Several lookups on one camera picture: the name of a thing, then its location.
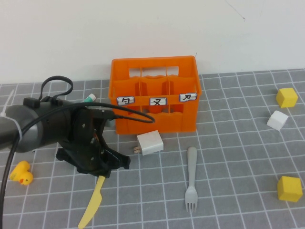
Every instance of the yellow knife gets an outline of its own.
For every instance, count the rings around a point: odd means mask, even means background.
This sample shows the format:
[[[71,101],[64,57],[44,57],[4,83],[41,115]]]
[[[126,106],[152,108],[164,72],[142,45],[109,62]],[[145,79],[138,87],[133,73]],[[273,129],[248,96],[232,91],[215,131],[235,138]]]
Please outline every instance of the yellow knife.
[[[95,215],[97,209],[99,208],[99,206],[102,202],[101,188],[104,183],[104,180],[105,180],[105,177],[99,176],[99,178],[96,182],[95,189],[91,196],[91,199],[87,206],[87,209],[86,209],[84,215],[82,216],[80,223],[78,224],[79,229],[83,229],[90,222],[90,220]]]

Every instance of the crate label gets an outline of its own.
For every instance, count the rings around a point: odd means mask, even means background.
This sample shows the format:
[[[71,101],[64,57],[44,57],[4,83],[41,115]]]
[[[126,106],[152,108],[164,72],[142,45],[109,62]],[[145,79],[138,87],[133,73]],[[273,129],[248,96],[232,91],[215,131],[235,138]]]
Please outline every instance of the crate label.
[[[133,104],[134,103],[134,97],[133,96],[118,97],[117,101],[118,101],[119,106]]]
[[[187,102],[190,100],[196,100],[197,93],[187,93],[187,94],[180,94],[179,101],[180,102]]]
[[[166,104],[167,104],[166,98],[150,98],[149,99],[150,106],[166,105]]]

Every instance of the white wall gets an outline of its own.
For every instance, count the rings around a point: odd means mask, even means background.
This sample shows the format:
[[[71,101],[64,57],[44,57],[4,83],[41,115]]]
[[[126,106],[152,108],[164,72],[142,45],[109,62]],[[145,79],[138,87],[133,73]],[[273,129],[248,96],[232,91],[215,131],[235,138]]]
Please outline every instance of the white wall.
[[[125,57],[197,54],[200,73],[303,68],[304,12],[304,0],[0,0],[0,83],[106,79]]]

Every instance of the green object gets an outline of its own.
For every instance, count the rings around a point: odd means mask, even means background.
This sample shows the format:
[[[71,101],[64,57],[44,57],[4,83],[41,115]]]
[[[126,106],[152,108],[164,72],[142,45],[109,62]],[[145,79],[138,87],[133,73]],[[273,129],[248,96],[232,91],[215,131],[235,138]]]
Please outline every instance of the green object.
[[[87,98],[84,99],[84,103],[91,103],[94,102],[94,100],[96,100],[96,97],[94,94],[90,94]]]

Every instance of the white cube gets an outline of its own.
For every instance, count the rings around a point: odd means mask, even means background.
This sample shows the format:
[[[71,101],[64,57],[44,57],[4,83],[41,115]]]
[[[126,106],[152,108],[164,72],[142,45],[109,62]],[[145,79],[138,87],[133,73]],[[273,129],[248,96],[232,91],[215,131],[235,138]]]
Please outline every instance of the white cube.
[[[284,126],[285,122],[287,121],[288,116],[280,111],[274,111],[267,122],[267,126],[275,129],[280,130]]]

